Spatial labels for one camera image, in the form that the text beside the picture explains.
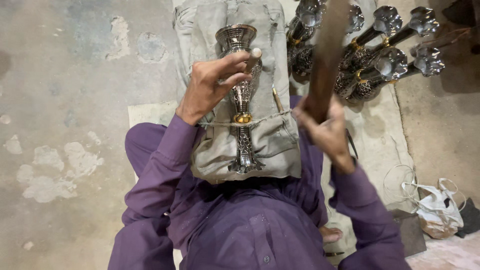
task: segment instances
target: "right hand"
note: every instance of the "right hand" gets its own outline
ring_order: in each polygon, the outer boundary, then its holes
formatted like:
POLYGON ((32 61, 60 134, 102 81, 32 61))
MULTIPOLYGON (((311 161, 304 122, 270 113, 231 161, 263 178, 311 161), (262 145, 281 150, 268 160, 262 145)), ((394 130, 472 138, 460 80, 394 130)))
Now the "right hand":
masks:
POLYGON ((343 106, 338 98, 332 96, 328 109, 327 120, 318 124, 304 109, 304 96, 293 109, 299 127, 304 128, 312 142, 325 152, 332 160, 332 164, 341 174, 351 174, 355 171, 345 133, 345 115, 343 106))

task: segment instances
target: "plastic bag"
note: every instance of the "plastic bag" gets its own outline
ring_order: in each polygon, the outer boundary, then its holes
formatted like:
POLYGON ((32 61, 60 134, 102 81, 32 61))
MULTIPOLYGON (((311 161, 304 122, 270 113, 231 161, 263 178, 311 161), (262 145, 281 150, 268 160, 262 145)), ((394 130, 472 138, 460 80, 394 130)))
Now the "plastic bag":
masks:
POLYGON ((459 227, 463 227, 460 211, 452 198, 458 188, 456 191, 450 191, 444 186, 443 181, 452 182, 446 178, 438 179, 440 190, 430 185, 417 185, 431 192, 417 201, 419 206, 417 213, 423 231, 436 239, 448 238, 457 233, 459 227))

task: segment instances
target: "cloth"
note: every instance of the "cloth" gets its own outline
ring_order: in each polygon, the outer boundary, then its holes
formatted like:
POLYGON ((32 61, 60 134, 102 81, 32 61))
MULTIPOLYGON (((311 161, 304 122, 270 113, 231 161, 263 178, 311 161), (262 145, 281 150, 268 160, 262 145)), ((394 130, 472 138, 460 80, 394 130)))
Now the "cloth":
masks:
MULTIPOLYGON (((175 8, 174 28, 179 45, 176 57, 179 87, 178 101, 190 81, 192 64, 218 58, 221 48, 215 33, 231 24, 248 24, 257 29, 251 48, 262 50, 263 69, 259 87, 253 93, 250 113, 261 119, 278 112, 272 95, 275 85, 284 108, 289 108, 285 19, 277 0, 249 2, 243 0, 187 0, 175 8)), ((227 96, 200 122, 230 123, 235 107, 227 96)), ((192 154, 193 175, 217 184, 228 180, 244 180, 251 176, 289 175, 300 177, 298 130, 290 114, 261 121, 251 128, 255 157, 265 168, 247 174, 229 172, 228 165, 237 155, 235 127, 208 126, 205 136, 192 154)))
MULTIPOLYGON (((140 179, 125 196, 125 227, 108 269, 173 270, 172 250, 180 247, 180 269, 334 270, 318 231, 326 223, 323 154, 306 135, 300 133, 301 178, 211 185, 189 171, 203 133, 177 115, 168 128, 143 123, 127 133, 127 156, 140 179)), ((351 175, 332 170, 332 183, 330 205, 352 218, 357 237, 357 251, 339 269, 409 269, 399 229, 360 166, 351 175)))
POLYGON ((455 235, 460 238, 465 238, 467 234, 476 233, 480 230, 480 210, 475 208, 472 198, 464 201, 460 205, 460 209, 462 208, 463 210, 460 212, 460 215, 463 219, 463 228, 458 228, 458 232, 455 235))

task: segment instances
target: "gold band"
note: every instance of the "gold band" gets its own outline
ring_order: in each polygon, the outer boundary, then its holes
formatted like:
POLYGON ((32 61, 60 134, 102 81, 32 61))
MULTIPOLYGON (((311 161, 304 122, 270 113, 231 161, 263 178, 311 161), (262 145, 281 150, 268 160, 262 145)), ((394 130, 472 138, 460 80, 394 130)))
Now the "gold band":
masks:
POLYGON ((362 78, 360 78, 360 72, 362 72, 363 69, 360 69, 360 70, 357 70, 357 72, 355 72, 355 80, 359 83, 359 84, 364 84, 366 82, 368 82, 368 80, 364 80, 362 78))
POLYGON ((353 46, 354 49, 360 49, 362 46, 358 45, 357 43, 357 37, 354 37, 350 44, 353 46))
POLYGON ((289 41, 292 45, 297 45, 297 44, 299 44, 299 43, 301 42, 301 39, 294 39, 294 38, 292 37, 292 31, 290 31, 290 32, 288 33, 288 41, 289 41))
POLYGON ((237 124, 247 124, 252 121, 253 117, 249 113, 237 114, 233 117, 233 122, 237 124))
POLYGON ((382 41, 382 45, 384 48, 391 47, 387 37, 382 41))

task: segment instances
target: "purple sleeve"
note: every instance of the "purple sleeve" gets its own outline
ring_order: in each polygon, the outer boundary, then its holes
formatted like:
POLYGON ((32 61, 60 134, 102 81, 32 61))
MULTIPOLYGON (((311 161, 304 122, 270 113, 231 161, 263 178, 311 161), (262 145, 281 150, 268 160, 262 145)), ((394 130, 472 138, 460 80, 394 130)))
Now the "purple sleeve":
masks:
POLYGON ((158 149, 152 153, 138 183, 125 195, 123 227, 113 245, 109 270, 175 270, 173 244, 166 228, 175 189, 190 165, 195 141, 204 130, 175 115, 158 149))
POLYGON ((400 230, 380 201, 363 169, 350 175, 332 169, 335 194, 332 207, 351 218, 357 251, 343 259, 338 269, 410 269, 404 258, 400 230))

